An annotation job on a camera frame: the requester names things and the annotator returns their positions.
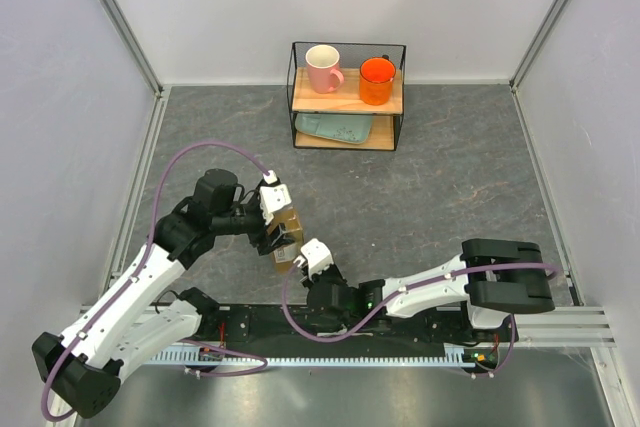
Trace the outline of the brown cardboard express box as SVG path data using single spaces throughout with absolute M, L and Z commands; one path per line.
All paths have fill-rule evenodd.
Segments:
M 282 242 L 271 253 L 271 259 L 275 271 L 284 274 L 291 268 L 304 244 L 304 229 L 297 210 L 289 207 L 277 212 L 273 219 L 273 231 L 283 234 Z

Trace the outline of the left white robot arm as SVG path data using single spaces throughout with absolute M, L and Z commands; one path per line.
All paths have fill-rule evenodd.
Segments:
M 45 383 L 41 407 L 50 412 L 55 393 L 72 413 L 91 418 L 115 397 L 139 366 L 175 342 L 208 340 L 219 329 L 219 304 L 197 288 L 178 294 L 164 311 L 139 324 L 145 309 L 221 236 L 244 235 L 259 255 L 285 243 L 277 213 L 290 207 L 287 186 L 268 172 L 246 193 L 230 171 L 211 169 L 192 195 L 167 215 L 152 220 L 152 231 L 137 257 L 108 291 L 59 335 L 44 332 L 32 345 Z

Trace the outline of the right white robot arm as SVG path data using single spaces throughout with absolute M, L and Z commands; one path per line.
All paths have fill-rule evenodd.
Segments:
M 470 239 L 451 260 L 417 274 L 348 284 L 329 248 L 306 243 L 294 266 L 308 289 L 312 312 L 354 328 L 375 320 L 409 319 L 436 307 L 462 303 L 458 328 L 467 339 L 483 339 L 510 314 L 555 309 L 549 282 L 561 273 L 542 260 L 535 243 Z

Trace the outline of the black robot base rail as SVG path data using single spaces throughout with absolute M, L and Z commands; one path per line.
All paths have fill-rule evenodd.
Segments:
M 187 337 L 270 358 L 399 358 L 440 357 L 446 344 L 508 342 L 511 333 L 507 319 L 497 329 L 479 330 L 471 327 L 465 309 L 446 307 L 408 319 L 379 316 L 346 340 L 319 343 L 297 333 L 275 304 L 229 304 Z

